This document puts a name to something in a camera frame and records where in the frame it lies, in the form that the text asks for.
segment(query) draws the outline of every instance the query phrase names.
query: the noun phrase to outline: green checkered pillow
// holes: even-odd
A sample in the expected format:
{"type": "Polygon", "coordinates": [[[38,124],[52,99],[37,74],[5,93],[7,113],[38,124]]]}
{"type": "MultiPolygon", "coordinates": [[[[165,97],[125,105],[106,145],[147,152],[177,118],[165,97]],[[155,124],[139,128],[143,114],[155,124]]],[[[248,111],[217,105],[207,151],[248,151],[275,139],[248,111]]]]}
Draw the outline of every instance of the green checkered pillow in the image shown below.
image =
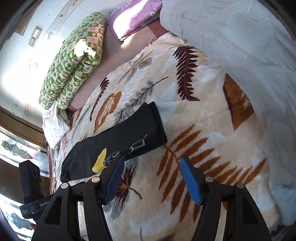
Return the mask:
{"type": "Polygon", "coordinates": [[[43,108],[48,110],[56,99],[59,108],[67,108],[101,61],[105,24],[105,17],[94,12],[63,42],[40,92],[39,103],[43,108]]]}

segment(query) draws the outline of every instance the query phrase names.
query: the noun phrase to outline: folded purple fabric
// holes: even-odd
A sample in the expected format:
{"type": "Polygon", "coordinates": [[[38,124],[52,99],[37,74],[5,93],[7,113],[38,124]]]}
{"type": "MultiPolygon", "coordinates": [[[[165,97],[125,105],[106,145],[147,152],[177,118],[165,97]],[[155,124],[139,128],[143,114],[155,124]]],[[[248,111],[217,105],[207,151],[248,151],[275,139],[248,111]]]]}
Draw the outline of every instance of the folded purple fabric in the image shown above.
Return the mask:
{"type": "Polygon", "coordinates": [[[162,0],[125,0],[110,12],[109,28],[120,40],[159,18],[162,0]]]}

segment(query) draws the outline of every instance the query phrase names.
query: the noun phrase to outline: metal screw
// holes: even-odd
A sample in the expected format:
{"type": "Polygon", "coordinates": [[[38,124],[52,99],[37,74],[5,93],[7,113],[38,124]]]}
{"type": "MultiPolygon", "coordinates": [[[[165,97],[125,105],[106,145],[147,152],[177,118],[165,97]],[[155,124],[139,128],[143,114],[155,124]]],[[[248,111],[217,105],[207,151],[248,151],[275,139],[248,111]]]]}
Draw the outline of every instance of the metal screw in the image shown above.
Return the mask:
{"type": "Polygon", "coordinates": [[[97,183],[99,180],[100,180],[99,177],[93,177],[93,178],[91,179],[91,181],[92,181],[93,183],[97,183]]]}
{"type": "Polygon", "coordinates": [[[237,183],[237,187],[238,187],[238,188],[244,188],[244,184],[242,184],[242,183],[237,183]]]}
{"type": "Polygon", "coordinates": [[[206,177],[205,180],[208,182],[208,183],[212,183],[214,181],[214,179],[212,177],[206,177]]]}
{"type": "Polygon", "coordinates": [[[62,189],[65,189],[65,188],[67,188],[68,187],[68,183],[63,183],[62,185],[61,185],[61,188],[62,189]]]}

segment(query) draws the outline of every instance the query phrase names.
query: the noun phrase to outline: black device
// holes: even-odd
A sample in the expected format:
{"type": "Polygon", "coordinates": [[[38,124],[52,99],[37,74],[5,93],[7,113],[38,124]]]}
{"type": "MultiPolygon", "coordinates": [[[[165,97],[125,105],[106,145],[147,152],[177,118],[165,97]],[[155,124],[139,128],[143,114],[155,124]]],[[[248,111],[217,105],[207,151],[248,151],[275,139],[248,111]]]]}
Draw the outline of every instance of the black device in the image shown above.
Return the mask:
{"type": "Polygon", "coordinates": [[[53,195],[44,197],[41,191],[40,169],[29,160],[19,164],[20,184],[24,205],[20,206],[23,218],[39,221],[53,195]]]}
{"type": "MultiPolygon", "coordinates": [[[[63,183],[53,195],[36,227],[32,241],[82,241],[77,202],[84,202],[89,241],[112,241],[102,205],[113,199],[124,169],[116,157],[100,176],[74,186],[63,183]]],[[[242,183],[234,186],[205,177],[188,157],[181,157],[180,169],[192,199],[203,206],[191,241],[214,241],[221,202],[228,202],[223,241],[271,241],[267,225],[255,201],[242,183]]]]}

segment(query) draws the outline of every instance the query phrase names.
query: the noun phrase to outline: floral blanket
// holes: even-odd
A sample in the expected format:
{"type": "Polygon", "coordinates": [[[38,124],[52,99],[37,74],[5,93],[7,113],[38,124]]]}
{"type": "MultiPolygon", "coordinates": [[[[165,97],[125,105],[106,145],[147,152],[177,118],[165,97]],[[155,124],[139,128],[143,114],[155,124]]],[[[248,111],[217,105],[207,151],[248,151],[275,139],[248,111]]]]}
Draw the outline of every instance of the floral blanket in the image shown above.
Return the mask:
{"type": "MultiPolygon", "coordinates": [[[[168,142],[125,163],[115,198],[104,207],[115,241],[191,240],[201,208],[191,200],[180,174],[182,155],[221,183],[244,183],[268,227],[279,219],[268,188],[264,134],[248,97],[203,52],[171,33],[111,72],[73,115],[70,131],[50,153],[52,192],[61,184],[62,162],[75,143],[120,123],[151,101],[168,142]]],[[[216,240],[222,240],[225,207],[216,240]]],[[[79,216],[81,235],[87,239],[83,204],[79,216]]]]}

